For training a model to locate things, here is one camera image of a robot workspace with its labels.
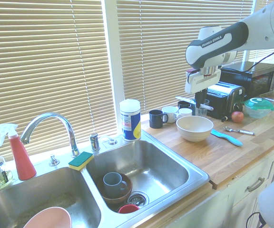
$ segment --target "red apple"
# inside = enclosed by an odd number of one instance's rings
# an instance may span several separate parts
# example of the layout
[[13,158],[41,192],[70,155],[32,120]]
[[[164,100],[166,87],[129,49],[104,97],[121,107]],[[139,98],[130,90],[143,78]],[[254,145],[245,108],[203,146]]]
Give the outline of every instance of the red apple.
[[242,112],[232,112],[231,119],[234,123],[240,123],[244,118],[244,113]]

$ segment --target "drawer handle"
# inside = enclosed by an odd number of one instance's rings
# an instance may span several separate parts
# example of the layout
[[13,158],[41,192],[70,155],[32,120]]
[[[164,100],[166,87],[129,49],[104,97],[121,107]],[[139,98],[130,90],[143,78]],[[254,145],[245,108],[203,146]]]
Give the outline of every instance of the drawer handle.
[[257,185],[255,185],[253,188],[250,187],[250,186],[247,187],[248,192],[252,192],[252,191],[256,190],[258,187],[260,187],[264,183],[265,178],[264,177],[263,178],[259,177],[258,180],[260,181],[260,183],[258,183]]

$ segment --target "kitchen sink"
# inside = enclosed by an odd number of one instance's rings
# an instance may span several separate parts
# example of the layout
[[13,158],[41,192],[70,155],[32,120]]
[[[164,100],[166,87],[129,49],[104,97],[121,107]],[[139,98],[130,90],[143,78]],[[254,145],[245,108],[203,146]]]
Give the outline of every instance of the kitchen sink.
[[82,174],[61,168],[1,190],[0,228],[23,228],[35,214],[49,207],[65,208],[73,228],[96,228],[101,220]]
[[[116,145],[100,142],[101,149],[81,171],[68,168],[69,153],[58,155],[57,166],[41,161],[35,165],[36,177],[0,190],[0,228],[23,228],[36,213],[53,206],[70,213],[73,228],[133,228],[209,181],[205,172],[144,131],[135,142],[122,136],[116,140]],[[104,201],[97,183],[113,171],[132,180],[128,202],[142,199],[139,210],[119,214],[119,205]]]
[[86,168],[95,183],[108,172],[127,175],[133,183],[132,192],[145,195],[145,204],[178,188],[189,178],[187,169],[147,141],[137,141],[99,154]]

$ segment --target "kitchen counter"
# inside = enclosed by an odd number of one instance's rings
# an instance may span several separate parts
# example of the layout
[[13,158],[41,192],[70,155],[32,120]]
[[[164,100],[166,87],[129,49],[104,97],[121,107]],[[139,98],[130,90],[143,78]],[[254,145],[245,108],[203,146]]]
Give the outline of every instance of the kitchen counter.
[[[197,199],[206,200],[214,196],[217,192],[226,188],[227,183],[237,174],[252,166],[274,149],[274,111],[262,119],[250,118],[245,111],[243,112],[245,117],[241,123],[221,122],[209,117],[214,123],[215,130],[240,140],[243,143],[242,147],[237,147],[229,141],[214,135],[210,135],[201,142],[189,142],[180,136],[176,123],[166,123],[160,129],[150,128],[148,121],[142,123],[143,130],[207,172],[213,188],[209,189],[210,186],[208,185],[199,188],[141,224],[138,228],[156,227],[156,224],[161,224],[170,219],[171,216],[183,208],[194,204]],[[224,126],[251,131],[256,136],[227,132],[224,130]]]

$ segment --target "red cup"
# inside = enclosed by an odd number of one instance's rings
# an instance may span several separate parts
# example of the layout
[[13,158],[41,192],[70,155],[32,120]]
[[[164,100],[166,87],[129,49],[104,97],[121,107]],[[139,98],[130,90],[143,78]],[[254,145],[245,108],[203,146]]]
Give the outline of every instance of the red cup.
[[137,211],[139,210],[139,207],[134,205],[134,204],[127,204],[127,205],[124,205],[122,207],[120,207],[118,213],[120,214],[128,214],[128,213],[132,213],[134,211]]

